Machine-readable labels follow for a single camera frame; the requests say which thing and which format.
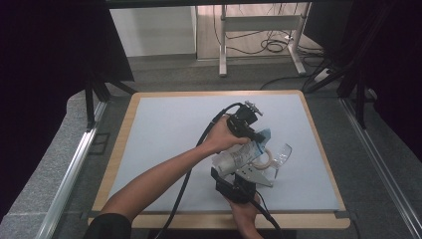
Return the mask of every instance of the wooden frame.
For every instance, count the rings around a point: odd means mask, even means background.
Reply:
[[[114,145],[105,176],[100,186],[96,201],[93,206],[93,214],[101,211],[106,204],[108,194],[114,183],[117,171],[122,159],[124,148],[127,142],[130,129],[136,115],[136,109],[143,98],[164,98],[164,97],[206,97],[206,96],[256,96],[256,95],[278,95],[295,94],[299,95],[307,113],[310,126],[316,138],[325,169],[328,173],[332,188],[338,201],[339,210],[345,212],[345,206],[338,191],[331,168],[317,134],[314,121],[304,95],[300,91],[248,91],[248,92],[168,92],[168,93],[137,93],[132,96],[126,115],[121,125],[117,140]],[[283,212],[274,213],[272,216],[284,229],[345,229],[350,225],[348,218],[337,218],[333,211],[324,212]],[[168,214],[152,215],[141,214],[132,223],[136,228],[161,228],[168,218]],[[271,229],[273,225],[263,215],[258,215],[256,226],[259,229]],[[177,229],[236,229],[231,213],[179,213],[176,214],[170,228]]]

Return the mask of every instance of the wrist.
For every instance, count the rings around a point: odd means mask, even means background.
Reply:
[[[198,145],[199,149],[204,153],[204,157],[210,156],[214,153],[218,152],[217,147],[214,143],[209,143],[208,141],[204,141],[202,144]]]
[[[239,228],[239,232],[244,239],[263,239],[255,225]]]

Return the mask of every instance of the hand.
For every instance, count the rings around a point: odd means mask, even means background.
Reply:
[[[227,127],[228,116],[222,116],[212,127],[204,143],[212,146],[215,152],[224,151],[235,144],[246,144],[251,140],[247,137],[236,137]]]
[[[258,214],[258,209],[252,203],[234,203],[226,198],[232,208],[233,219],[240,234],[245,239],[258,239],[263,238],[255,227],[255,219]],[[255,201],[260,203],[260,198],[255,194]]]

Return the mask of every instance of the gray floor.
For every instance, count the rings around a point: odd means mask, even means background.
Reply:
[[[229,61],[228,77],[218,77],[215,61],[130,59],[135,77],[129,86],[141,92],[258,90],[269,80],[295,76],[290,58]],[[305,79],[284,79],[265,90],[299,89]],[[375,167],[336,97],[334,82],[306,95],[316,129],[347,210],[356,226],[345,230],[299,230],[298,238],[412,238]],[[100,186],[129,95],[109,86],[113,94],[100,122],[98,136],[54,234],[80,238]],[[407,146],[366,105],[367,132],[397,183],[419,216],[422,212],[422,165]],[[73,96],[68,114],[53,143],[0,226],[0,238],[34,238],[85,131],[85,95]],[[134,230],[132,238],[145,238]]]

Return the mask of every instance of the person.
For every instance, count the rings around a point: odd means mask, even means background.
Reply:
[[[229,131],[227,118],[222,116],[216,122],[202,144],[150,168],[113,195],[90,224],[84,238],[130,238],[133,219],[193,166],[235,144],[248,143],[248,138],[236,137]],[[242,237],[262,238],[255,227],[258,210],[251,203],[237,204],[226,200]]]

